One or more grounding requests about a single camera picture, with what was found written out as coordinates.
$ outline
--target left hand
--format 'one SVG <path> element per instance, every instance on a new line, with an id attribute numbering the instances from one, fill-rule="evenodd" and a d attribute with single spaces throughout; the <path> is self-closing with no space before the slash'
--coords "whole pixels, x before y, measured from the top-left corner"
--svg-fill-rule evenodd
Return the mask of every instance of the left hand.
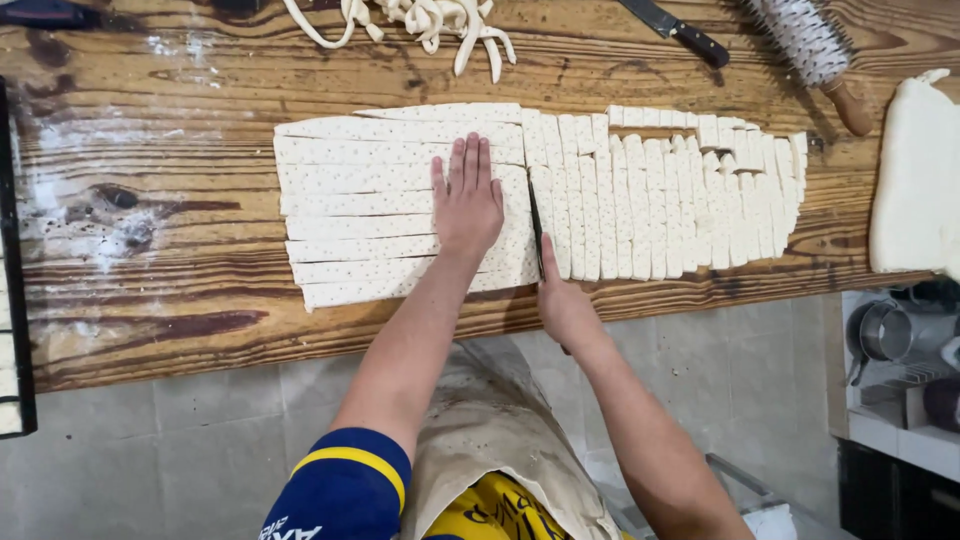
<path id="1" fill-rule="evenodd" d="M 441 252 L 479 263 L 503 227 L 503 191 L 500 181 L 491 179 L 490 142 L 471 133 L 453 143 L 449 186 L 443 160 L 433 158 L 430 173 Z"/>

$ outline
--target tiled floor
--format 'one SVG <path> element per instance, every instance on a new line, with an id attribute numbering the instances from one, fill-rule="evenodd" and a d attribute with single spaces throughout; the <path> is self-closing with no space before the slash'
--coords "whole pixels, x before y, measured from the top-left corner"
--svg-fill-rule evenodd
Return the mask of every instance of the tiled floor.
<path id="1" fill-rule="evenodd" d="M 821 297 L 608 325 L 704 450 L 837 523 Z M 590 474 L 627 501 L 593 394 L 542 331 L 515 334 Z M 0 441 L 3 538 L 253 538 L 359 356 L 44 394 Z"/>

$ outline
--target wooden table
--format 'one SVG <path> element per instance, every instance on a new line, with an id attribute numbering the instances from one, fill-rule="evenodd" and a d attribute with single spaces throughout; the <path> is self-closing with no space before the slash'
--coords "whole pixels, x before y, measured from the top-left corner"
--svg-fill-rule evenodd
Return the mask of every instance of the wooden table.
<path id="1" fill-rule="evenodd" d="M 592 112 L 613 102 L 810 131 L 819 148 L 783 258 L 676 281 L 584 284 L 605 320 L 924 277 L 869 269 L 880 129 L 850 137 L 822 95 L 774 66 L 736 2 L 661 3 L 728 44 L 731 64 L 708 70 L 613 0 L 500 0 L 488 20 L 511 36 L 519 63 L 505 64 L 496 86 L 482 47 L 460 78 L 458 41 L 428 56 L 385 21 L 383 43 L 358 31 L 324 50 L 278 0 L 249 18 L 205 1 L 116 0 L 99 2 L 116 10 L 110 31 L 0 28 L 37 389 L 363 350 L 399 300 L 304 312 L 271 142 L 277 123 L 358 109 L 518 101 Z M 960 69 L 960 3 L 836 0 L 830 10 L 860 49 L 848 79 L 874 118 L 903 78 Z M 341 33 L 339 11 L 307 16 L 327 37 Z M 960 79 L 938 86 L 960 97 Z M 534 289 L 523 287 L 470 297 L 458 335 L 539 325 Z"/>

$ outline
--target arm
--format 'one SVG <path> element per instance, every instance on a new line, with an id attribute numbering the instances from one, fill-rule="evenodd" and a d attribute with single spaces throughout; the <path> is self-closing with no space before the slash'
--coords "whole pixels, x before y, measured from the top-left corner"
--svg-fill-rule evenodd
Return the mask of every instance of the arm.
<path id="1" fill-rule="evenodd" d="M 413 462 L 417 434 L 444 369 L 460 307 L 480 261 L 503 225 L 500 181 L 491 180 L 490 143 L 457 139 L 449 188 L 443 163 L 431 175 L 440 253 L 360 363 L 330 430 L 366 428 L 395 440 Z"/>
<path id="2" fill-rule="evenodd" d="M 543 236 L 540 318 L 587 375 L 627 487 L 658 538 L 753 538 L 703 454 L 636 377 Z"/>

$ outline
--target knife blade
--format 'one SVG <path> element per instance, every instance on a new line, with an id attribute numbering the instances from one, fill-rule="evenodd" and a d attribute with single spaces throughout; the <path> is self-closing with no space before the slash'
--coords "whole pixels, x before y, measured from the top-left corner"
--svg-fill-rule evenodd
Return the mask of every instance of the knife blade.
<path id="1" fill-rule="evenodd" d="M 620 3 L 660 37 L 674 37 L 714 68 L 723 67 L 730 62 L 730 53 L 715 39 L 681 21 L 652 0 L 620 0 Z"/>
<path id="2" fill-rule="evenodd" d="M 540 224 L 540 212 L 537 210 L 537 196 L 534 195 L 534 184 L 527 179 L 527 190 L 530 191 L 530 215 L 534 221 L 534 244 L 537 246 L 537 268 L 540 270 L 540 280 L 546 279 L 543 274 L 543 225 Z"/>

